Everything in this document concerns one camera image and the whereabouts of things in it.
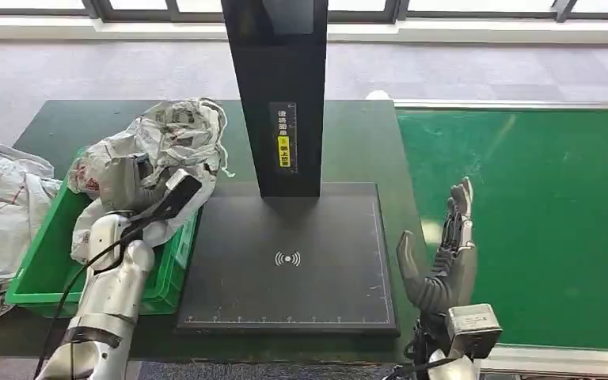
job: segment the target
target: robotic arm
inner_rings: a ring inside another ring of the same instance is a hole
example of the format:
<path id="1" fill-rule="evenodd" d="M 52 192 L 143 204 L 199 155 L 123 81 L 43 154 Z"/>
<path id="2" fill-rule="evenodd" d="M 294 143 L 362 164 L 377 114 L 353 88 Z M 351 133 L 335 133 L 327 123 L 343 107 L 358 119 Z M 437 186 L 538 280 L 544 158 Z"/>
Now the robotic arm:
<path id="1" fill-rule="evenodd" d="M 450 190 L 442 241 L 428 274 L 412 257 L 413 234 L 402 234 L 400 272 L 407 297 L 421 314 L 405 349 L 413 365 L 396 368 L 386 379 L 416 373 L 419 380 L 476 380 L 473 360 L 488 357 L 502 333 L 489 304 L 469 304 L 477 276 L 472 201 L 472 183 L 465 177 Z"/>
<path id="2" fill-rule="evenodd" d="M 112 174 L 125 174 L 116 186 L 139 188 L 135 185 L 137 158 L 118 159 L 110 169 Z M 179 169 L 165 181 L 165 189 L 155 190 L 161 191 L 156 204 L 144 201 L 144 197 L 152 200 L 154 194 L 142 189 L 126 196 L 101 194 L 102 201 L 111 202 L 112 207 L 125 206 L 127 211 L 109 212 L 92 225 L 92 256 L 78 312 L 37 379 L 124 378 L 143 288 L 154 265 L 154 251 L 143 241 L 141 231 L 175 217 L 200 188 L 198 180 Z M 144 207 L 148 208 L 137 214 Z"/>

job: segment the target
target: black cable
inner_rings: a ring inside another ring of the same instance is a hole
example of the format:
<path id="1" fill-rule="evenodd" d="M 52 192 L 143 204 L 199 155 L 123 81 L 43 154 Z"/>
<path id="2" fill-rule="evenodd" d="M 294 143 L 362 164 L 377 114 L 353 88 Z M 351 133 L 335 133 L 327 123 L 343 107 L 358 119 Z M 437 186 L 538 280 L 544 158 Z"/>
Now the black cable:
<path id="1" fill-rule="evenodd" d="M 458 359 L 460 359 L 460 358 L 445 358 L 445 359 L 437 360 L 432 363 L 420 364 L 418 366 L 414 366 L 414 365 L 410 364 L 408 366 L 395 368 L 393 370 L 393 373 L 389 374 L 388 377 L 385 378 L 385 380 L 395 380 L 398 377 L 404 377 L 404 376 L 406 376 L 408 374 L 412 374 L 414 372 L 421 372 L 421 371 L 429 370 L 431 368 L 440 367 L 440 366 L 443 366 L 444 364 L 451 363 Z"/>
<path id="2" fill-rule="evenodd" d="M 71 358 L 70 358 L 70 367 L 71 367 L 71 380 L 75 380 L 75 369 L 74 369 L 74 357 L 73 357 L 73 341 L 70 342 L 70 351 L 71 351 Z"/>
<path id="3" fill-rule="evenodd" d="M 62 308 L 64 307 L 64 302 L 66 302 L 67 297 L 68 297 L 69 293 L 71 292 L 71 287 L 76 283 L 76 281 L 78 281 L 80 276 L 87 270 L 87 268 L 89 268 L 90 266 L 92 266 L 92 264 L 99 261 L 99 259 L 101 259 L 106 253 L 111 252 L 118 245 L 121 245 L 124 242 L 129 241 L 130 239 L 135 237 L 146 226 L 147 226 L 147 224 L 141 224 L 141 225 L 137 226 L 133 230 L 129 231 L 129 233 L 125 234 L 123 237 L 121 237 L 120 239 L 118 239 L 117 241 L 115 241 L 114 243 L 109 245 L 108 247 L 106 247 L 106 249 L 99 252 L 99 254 L 96 255 L 92 260 L 85 263 L 85 265 L 83 265 L 82 268 L 80 268 L 80 270 L 78 270 L 78 272 L 76 272 L 76 274 L 71 279 L 70 283 L 68 285 L 66 285 L 66 288 L 64 289 L 64 292 L 62 293 L 62 297 L 59 299 L 59 303 L 57 304 L 57 308 L 55 309 L 55 313 L 52 315 L 52 319 L 50 320 L 50 325 L 47 327 L 47 332 L 45 333 L 45 340 L 43 342 L 43 350 L 40 353 L 40 357 L 38 358 L 38 364 L 36 365 L 36 370 L 34 371 L 34 374 L 33 374 L 34 379 L 36 379 L 36 376 L 38 376 L 40 374 L 40 370 L 43 369 L 43 362 L 45 361 L 45 354 L 48 352 L 48 345 L 50 345 L 52 330 L 55 327 L 55 322 L 57 322 L 57 320 L 59 319 L 59 314 L 62 312 Z"/>

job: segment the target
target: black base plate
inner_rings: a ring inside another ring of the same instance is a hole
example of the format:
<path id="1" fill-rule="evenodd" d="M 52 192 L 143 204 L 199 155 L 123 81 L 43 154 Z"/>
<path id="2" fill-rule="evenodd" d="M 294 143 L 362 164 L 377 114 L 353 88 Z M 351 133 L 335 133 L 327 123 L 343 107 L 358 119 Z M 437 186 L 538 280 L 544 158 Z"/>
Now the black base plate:
<path id="1" fill-rule="evenodd" d="M 203 207 L 177 331 L 399 335 L 376 185 L 324 183 L 320 198 L 219 185 Z"/>

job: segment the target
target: table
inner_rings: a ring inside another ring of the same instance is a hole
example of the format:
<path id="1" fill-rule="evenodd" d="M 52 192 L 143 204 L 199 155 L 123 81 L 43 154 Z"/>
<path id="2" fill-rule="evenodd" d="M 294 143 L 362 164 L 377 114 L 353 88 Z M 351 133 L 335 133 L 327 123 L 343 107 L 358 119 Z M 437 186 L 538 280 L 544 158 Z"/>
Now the table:
<path id="1" fill-rule="evenodd" d="M 48 101 L 14 147 L 47 159 L 63 177 L 81 147 L 123 130 L 156 101 Z M 223 101 L 230 125 L 223 143 L 230 152 L 229 180 L 255 181 L 253 161 L 239 101 Z M 325 105 L 323 181 L 378 184 L 389 247 L 402 230 L 420 231 L 397 118 L 389 101 L 330 101 Z M 315 336 L 178 336 L 175 315 L 142 317 L 135 331 L 134 359 L 168 361 L 366 363 L 402 361 L 416 311 L 410 306 L 389 249 L 393 301 L 401 327 L 399 339 Z M 55 327 L 57 336 L 67 321 Z M 27 310 L 0 317 L 0 355 L 37 356 L 48 321 Z"/>
<path id="2" fill-rule="evenodd" d="M 49 101 L 15 147 L 46 158 L 63 177 L 80 146 L 124 129 L 154 103 Z M 230 119 L 224 143 L 230 169 L 237 172 L 232 181 L 254 181 L 241 106 L 223 104 Z M 482 369 L 608 377 L 608 107 L 404 101 L 395 106 L 399 126 L 391 102 L 326 103 L 323 180 L 378 183 L 399 339 L 176 336 L 175 316 L 143 317 L 132 357 L 403 361 L 401 349 L 416 311 L 405 297 L 392 248 L 404 229 L 422 239 L 414 200 L 425 222 L 440 222 L 447 189 L 470 175 L 480 255 L 473 300 L 493 304 L 505 329 L 502 344 L 478 362 Z M 219 180 L 229 181 L 222 175 Z M 425 262 L 433 249 L 430 244 L 416 252 L 417 259 Z M 57 336 L 66 324 L 57 324 Z M 47 326 L 48 320 L 27 310 L 1 317 L 0 355 L 38 355 Z"/>

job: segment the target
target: gray carpet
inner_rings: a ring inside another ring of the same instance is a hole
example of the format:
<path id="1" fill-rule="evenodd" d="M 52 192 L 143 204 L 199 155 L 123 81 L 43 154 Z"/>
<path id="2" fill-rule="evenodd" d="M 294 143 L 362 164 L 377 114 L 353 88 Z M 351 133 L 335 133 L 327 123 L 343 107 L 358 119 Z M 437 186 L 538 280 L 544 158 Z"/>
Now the gray carpet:
<path id="1" fill-rule="evenodd" d="M 390 366 L 300 366 L 293 364 L 144 363 L 139 380 L 381 380 Z"/>
<path id="2" fill-rule="evenodd" d="M 328 99 L 608 101 L 608 48 L 330 44 Z M 238 99 L 227 43 L 0 41 L 0 143 L 47 99 Z M 31 359 L 0 359 L 0 378 L 29 378 Z M 378 379 L 387 367 L 130 364 L 128 380 Z"/>

